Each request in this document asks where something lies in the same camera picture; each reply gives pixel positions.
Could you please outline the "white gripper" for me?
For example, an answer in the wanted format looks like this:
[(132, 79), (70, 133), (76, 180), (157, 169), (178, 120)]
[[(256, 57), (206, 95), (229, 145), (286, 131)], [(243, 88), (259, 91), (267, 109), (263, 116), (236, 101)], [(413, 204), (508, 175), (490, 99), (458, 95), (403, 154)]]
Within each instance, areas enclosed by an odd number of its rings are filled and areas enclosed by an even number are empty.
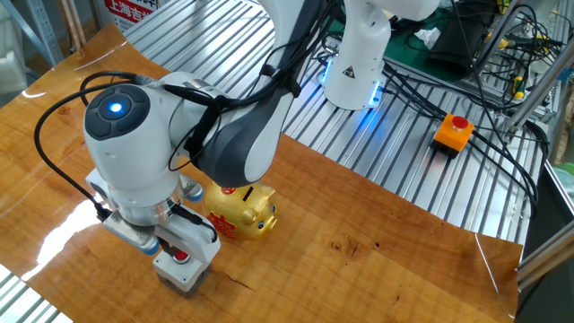
[(104, 179), (93, 170), (86, 182), (113, 208), (104, 226), (146, 255), (162, 248), (170, 257), (181, 251), (180, 261), (203, 270), (218, 253), (221, 243), (214, 227), (183, 204), (187, 196), (201, 195), (194, 180), (169, 170), (139, 179)]

